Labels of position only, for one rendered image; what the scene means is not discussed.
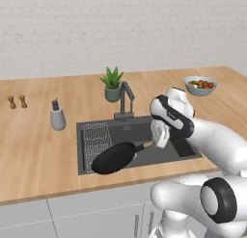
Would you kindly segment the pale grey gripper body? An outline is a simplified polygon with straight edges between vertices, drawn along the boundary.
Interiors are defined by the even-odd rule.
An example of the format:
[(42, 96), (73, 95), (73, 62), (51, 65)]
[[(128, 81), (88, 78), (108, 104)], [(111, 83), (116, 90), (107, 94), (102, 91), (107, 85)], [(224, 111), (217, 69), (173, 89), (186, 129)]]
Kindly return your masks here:
[(159, 148), (164, 148), (170, 138), (170, 128), (161, 120), (151, 122), (152, 139)]

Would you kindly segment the dark grey sink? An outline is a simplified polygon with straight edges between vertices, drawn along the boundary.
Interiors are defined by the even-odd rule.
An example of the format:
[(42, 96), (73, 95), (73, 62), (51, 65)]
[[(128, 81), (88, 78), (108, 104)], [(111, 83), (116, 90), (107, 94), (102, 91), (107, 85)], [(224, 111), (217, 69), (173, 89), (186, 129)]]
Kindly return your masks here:
[[(86, 172), (85, 167), (82, 139), (82, 128), (85, 124), (106, 122), (113, 145), (123, 142), (132, 142), (135, 145), (140, 145), (151, 140), (151, 121), (151, 116), (142, 116), (127, 119), (125, 122), (114, 119), (78, 122), (76, 124), (78, 174), (93, 173), (93, 171)], [(170, 140), (164, 148), (150, 147), (138, 152), (137, 156), (127, 167), (135, 168), (201, 157), (202, 155), (198, 149), (182, 137), (178, 137), (175, 133), (172, 133)]]

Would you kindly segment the black frying pan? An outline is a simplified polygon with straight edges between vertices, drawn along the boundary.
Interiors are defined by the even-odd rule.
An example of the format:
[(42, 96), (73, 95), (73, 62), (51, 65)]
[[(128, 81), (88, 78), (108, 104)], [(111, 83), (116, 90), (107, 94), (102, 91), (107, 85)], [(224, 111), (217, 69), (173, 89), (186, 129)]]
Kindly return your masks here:
[(102, 151), (92, 163), (92, 171), (98, 174), (111, 174), (126, 167), (141, 150), (152, 147), (154, 141), (135, 145), (123, 142)]

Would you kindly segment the dark grey tap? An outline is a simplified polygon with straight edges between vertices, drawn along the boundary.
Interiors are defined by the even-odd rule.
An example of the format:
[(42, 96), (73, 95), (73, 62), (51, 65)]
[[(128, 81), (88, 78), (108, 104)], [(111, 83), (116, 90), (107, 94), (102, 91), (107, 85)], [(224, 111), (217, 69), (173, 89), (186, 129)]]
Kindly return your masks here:
[[(125, 96), (128, 95), (130, 99), (130, 111), (127, 112), (125, 110)], [(121, 86), (121, 106), (120, 111), (114, 114), (114, 120), (119, 120), (121, 122), (125, 122), (127, 119), (132, 119), (134, 117), (133, 113), (133, 100), (135, 99), (135, 95), (132, 89), (128, 86), (126, 81), (122, 82)]]

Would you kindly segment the pale blue fruit bowl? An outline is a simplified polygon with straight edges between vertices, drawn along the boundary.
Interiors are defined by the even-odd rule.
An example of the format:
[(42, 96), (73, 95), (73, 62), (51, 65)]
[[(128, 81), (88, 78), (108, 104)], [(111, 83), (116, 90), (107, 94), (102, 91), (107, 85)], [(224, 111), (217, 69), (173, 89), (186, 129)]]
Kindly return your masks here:
[(210, 95), (218, 87), (214, 80), (204, 76), (188, 76), (184, 84), (188, 92), (196, 96)]

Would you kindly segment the green potted plant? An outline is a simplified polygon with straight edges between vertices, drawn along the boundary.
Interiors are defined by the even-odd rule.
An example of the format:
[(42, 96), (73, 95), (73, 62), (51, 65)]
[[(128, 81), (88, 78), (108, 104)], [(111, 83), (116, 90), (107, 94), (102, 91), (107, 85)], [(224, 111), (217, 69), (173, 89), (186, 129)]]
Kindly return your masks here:
[(105, 99), (109, 102), (117, 102), (121, 97), (121, 84), (123, 73), (119, 73), (119, 69), (115, 67), (111, 70), (109, 67), (106, 68), (106, 75), (100, 80), (105, 84)]

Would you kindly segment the grey cupboard door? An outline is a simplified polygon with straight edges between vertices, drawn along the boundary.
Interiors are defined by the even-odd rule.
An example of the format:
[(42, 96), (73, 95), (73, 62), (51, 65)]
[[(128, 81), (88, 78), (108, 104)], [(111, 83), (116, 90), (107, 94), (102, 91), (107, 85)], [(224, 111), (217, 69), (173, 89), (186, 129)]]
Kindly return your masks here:
[(134, 238), (135, 214), (141, 230), (143, 204), (78, 214), (54, 220), (58, 238)]
[(144, 204), (144, 217), (142, 225), (142, 238), (150, 238), (148, 234), (150, 212), (154, 212), (152, 230), (159, 224), (162, 218), (162, 211), (157, 209), (151, 202), (146, 202)]
[(0, 238), (57, 238), (51, 221), (0, 229)]

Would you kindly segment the grey drawer front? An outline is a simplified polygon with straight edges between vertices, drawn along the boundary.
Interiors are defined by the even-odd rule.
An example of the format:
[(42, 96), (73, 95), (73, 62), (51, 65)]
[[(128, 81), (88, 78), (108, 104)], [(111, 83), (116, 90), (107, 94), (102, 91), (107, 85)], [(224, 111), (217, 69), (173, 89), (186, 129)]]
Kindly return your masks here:
[(27, 225), (53, 226), (46, 200), (0, 206), (0, 230)]
[(153, 182), (150, 182), (90, 193), (49, 198), (47, 201), (52, 217), (58, 219), (149, 202), (151, 200), (150, 191), (152, 185)]

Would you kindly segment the grey soap dispenser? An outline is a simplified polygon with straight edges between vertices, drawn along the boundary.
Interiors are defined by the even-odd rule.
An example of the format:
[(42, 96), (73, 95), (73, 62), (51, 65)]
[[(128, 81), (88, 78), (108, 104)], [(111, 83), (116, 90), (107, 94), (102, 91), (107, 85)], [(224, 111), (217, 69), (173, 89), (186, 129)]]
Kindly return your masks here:
[(56, 131), (61, 131), (66, 127), (66, 119), (63, 109), (59, 106), (58, 99), (51, 101), (52, 108), (50, 110), (51, 126)]

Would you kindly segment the small wooden shaker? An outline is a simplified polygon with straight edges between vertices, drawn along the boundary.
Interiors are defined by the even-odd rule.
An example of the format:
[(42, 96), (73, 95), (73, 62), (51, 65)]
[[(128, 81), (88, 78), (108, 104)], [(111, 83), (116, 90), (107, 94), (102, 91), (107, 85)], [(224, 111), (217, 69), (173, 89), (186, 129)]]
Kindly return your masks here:
[(18, 96), (20, 102), (21, 102), (21, 108), (27, 108), (27, 103), (25, 101), (25, 95), (24, 94), (20, 94)]
[(11, 109), (15, 109), (16, 108), (16, 105), (14, 103), (14, 97), (12, 95), (8, 95), (7, 98), (10, 101), (10, 107), (11, 107)]

